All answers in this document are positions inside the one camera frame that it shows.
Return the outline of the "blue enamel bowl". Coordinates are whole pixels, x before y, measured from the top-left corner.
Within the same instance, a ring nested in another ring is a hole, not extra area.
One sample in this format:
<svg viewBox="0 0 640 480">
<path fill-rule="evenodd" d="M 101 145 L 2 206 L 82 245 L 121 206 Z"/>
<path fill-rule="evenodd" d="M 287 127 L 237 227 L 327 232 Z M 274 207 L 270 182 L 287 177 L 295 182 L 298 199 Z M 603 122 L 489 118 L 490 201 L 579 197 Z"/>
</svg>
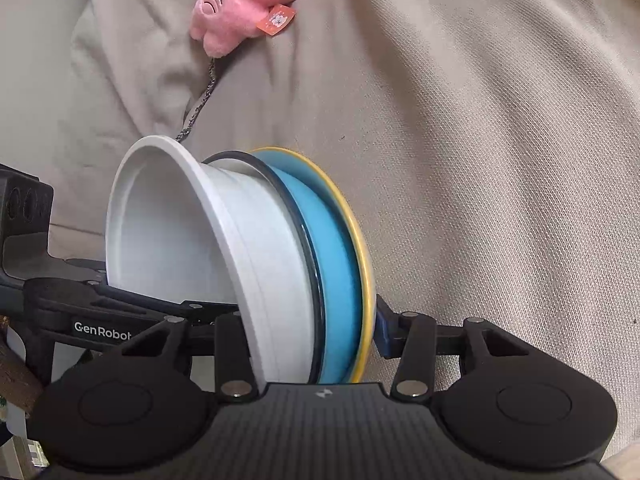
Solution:
<svg viewBox="0 0 640 480">
<path fill-rule="evenodd" d="M 284 148 L 254 154 L 226 151 L 209 156 L 217 169 L 254 170 L 279 195 L 309 266 L 314 336 L 310 384 L 357 379 L 357 362 L 371 340 L 374 285 L 366 244 L 348 203 L 333 181 L 309 159 Z"/>
</svg>

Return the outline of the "white plastic takeaway bowl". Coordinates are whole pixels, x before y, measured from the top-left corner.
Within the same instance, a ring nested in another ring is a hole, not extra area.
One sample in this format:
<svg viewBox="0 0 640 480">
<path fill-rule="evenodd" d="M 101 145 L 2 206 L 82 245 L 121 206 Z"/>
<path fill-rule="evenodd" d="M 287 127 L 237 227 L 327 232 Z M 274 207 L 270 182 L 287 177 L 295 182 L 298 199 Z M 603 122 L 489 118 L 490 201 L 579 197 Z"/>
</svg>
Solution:
<svg viewBox="0 0 640 480">
<path fill-rule="evenodd" d="M 292 194 L 256 156 L 199 162 L 168 136 L 146 136 L 117 170 L 105 248 L 112 287 L 238 307 L 260 384 L 318 378 L 318 263 Z"/>
</svg>

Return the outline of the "beige cloth cover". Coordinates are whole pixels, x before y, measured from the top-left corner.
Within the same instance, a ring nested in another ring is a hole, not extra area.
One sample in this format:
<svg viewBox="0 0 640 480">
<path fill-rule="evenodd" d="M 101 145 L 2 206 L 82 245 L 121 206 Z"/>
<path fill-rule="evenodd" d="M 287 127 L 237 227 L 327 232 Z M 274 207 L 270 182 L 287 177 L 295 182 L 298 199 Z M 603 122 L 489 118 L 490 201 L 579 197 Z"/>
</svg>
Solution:
<svg viewBox="0 0 640 480">
<path fill-rule="evenodd" d="M 604 385 L 639 443 L 639 0 L 297 0 L 211 63 L 195 0 L 1 0 L 1 160 L 54 189 L 51 249 L 104 255 L 147 134 L 282 146 L 355 211 L 378 292 L 481 316 Z"/>
</svg>

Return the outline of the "white bowl with yellow rim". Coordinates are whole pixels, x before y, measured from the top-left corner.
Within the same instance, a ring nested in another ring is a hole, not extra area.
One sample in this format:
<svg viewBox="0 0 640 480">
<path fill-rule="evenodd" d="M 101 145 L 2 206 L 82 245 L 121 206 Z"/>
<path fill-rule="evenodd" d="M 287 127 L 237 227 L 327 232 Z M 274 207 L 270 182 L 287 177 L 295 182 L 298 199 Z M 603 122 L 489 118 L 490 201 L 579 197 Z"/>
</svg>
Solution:
<svg viewBox="0 0 640 480">
<path fill-rule="evenodd" d="M 305 156 L 286 148 L 260 148 L 253 155 L 282 180 L 310 229 L 326 310 L 319 382 L 360 382 L 374 334 L 376 292 L 366 240 L 352 208 Z"/>
</svg>

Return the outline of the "orange toy tag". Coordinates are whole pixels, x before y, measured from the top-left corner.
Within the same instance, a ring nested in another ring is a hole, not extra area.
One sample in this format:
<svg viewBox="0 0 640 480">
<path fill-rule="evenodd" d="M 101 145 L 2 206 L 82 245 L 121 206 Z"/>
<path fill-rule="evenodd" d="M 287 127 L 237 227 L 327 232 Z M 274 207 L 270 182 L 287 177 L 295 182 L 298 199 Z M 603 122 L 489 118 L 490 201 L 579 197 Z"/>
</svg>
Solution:
<svg viewBox="0 0 640 480">
<path fill-rule="evenodd" d="M 269 37 L 283 32 L 296 17 L 296 11 L 290 6 L 277 4 L 269 13 L 256 23 L 256 27 Z"/>
</svg>

